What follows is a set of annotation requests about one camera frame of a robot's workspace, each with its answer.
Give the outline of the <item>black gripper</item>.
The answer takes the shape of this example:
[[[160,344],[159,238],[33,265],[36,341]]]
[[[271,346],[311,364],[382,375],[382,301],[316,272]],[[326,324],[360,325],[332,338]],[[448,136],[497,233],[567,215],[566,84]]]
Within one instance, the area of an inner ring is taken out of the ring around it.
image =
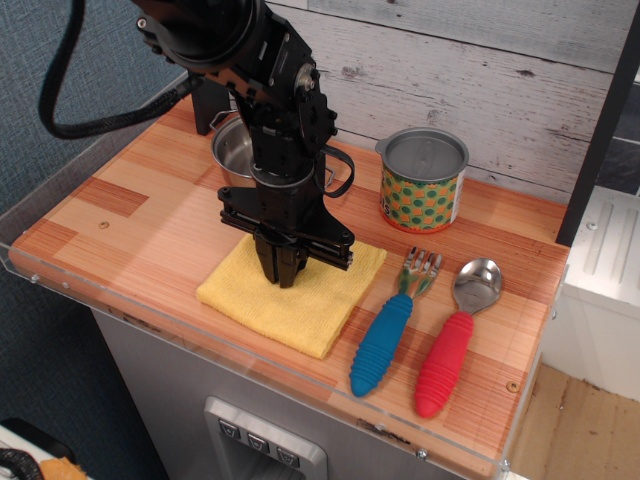
[[[326,208],[312,176],[285,186],[225,186],[218,199],[222,221],[253,236],[265,277],[281,288],[293,286],[309,258],[343,270],[352,263],[355,236]]]

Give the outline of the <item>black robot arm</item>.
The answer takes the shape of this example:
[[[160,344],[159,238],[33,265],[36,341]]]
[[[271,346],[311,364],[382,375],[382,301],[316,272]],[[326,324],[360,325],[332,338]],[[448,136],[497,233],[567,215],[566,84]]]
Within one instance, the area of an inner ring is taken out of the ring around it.
[[[327,210],[347,179],[326,188],[337,114],[320,88],[312,50],[263,1],[140,1],[139,30],[152,50],[233,96],[252,146],[254,187],[223,187],[221,220],[252,234],[264,275],[293,285],[310,258],[340,269],[354,234]]]

